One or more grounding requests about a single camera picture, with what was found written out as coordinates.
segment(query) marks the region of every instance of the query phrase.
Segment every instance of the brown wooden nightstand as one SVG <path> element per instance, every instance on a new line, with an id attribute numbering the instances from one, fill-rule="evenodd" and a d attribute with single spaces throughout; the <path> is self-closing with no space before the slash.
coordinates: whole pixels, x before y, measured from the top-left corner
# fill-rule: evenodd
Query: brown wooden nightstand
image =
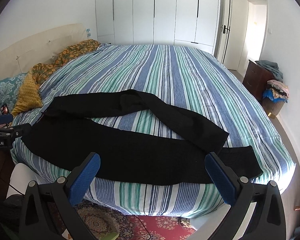
<path id="1" fill-rule="evenodd" d="M 267 87 L 267 81 L 271 79 L 274 79 L 274 76 L 270 71 L 249 60 L 248 69 L 242 84 L 261 103 L 262 94 Z"/>
<path id="2" fill-rule="evenodd" d="M 0 198 L 6 199 L 10 183 L 10 177 L 15 165 L 12 161 L 10 151 L 0 151 Z"/>

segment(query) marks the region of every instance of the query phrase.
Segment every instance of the floral carpet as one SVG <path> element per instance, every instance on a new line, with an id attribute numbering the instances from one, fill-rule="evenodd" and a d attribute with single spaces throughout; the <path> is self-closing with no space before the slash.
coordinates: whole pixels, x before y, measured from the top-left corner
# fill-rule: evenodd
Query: floral carpet
<path id="1" fill-rule="evenodd" d="M 136 216 L 123 215 L 117 210 L 102 207 L 89 201 L 83 201 L 75 206 L 82 220 L 97 239 L 107 233 L 117 232 L 117 240 L 184 240 L 195 232 L 194 229 L 182 226 L 176 217 L 138 216 L 150 235 Z M 65 230 L 61 218 L 56 217 L 60 232 Z"/>

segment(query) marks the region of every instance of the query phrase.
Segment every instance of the black pants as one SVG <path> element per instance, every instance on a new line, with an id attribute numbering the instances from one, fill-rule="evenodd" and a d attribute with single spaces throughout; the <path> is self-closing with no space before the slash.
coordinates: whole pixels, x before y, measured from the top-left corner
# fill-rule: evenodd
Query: black pants
<path id="1" fill-rule="evenodd" d="M 145 109 L 185 140 L 123 131 L 86 118 Z M 167 105 L 153 94 L 126 90 L 55 97 L 22 141 L 32 153 L 67 170 L 96 152 L 101 158 L 97 177 L 115 181 L 211 183 L 204 167 L 209 152 L 217 153 L 238 176 L 260 176 L 252 147 L 223 148 L 227 137 L 227 132 L 198 113 Z"/>

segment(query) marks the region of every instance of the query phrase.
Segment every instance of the gray cloth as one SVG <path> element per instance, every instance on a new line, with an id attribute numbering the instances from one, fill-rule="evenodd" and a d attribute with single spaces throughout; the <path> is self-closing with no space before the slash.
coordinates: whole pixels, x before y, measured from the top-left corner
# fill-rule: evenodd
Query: gray cloth
<path id="1" fill-rule="evenodd" d="M 283 82 L 283 74 L 279 70 L 278 64 L 269 60 L 257 60 L 256 63 L 261 67 L 269 70 L 274 75 L 274 78 L 280 82 Z"/>

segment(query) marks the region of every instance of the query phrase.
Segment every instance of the smartphone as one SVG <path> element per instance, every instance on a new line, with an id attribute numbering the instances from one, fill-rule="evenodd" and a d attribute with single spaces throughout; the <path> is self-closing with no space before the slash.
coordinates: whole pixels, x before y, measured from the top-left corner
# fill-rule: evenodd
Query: smartphone
<path id="1" fill-rule="evenodd" d="M 4 104 L 3 106 L 1 106 L 0 110 L 1 110 L 1 114 L 9 114 L 7 104 Z"/>

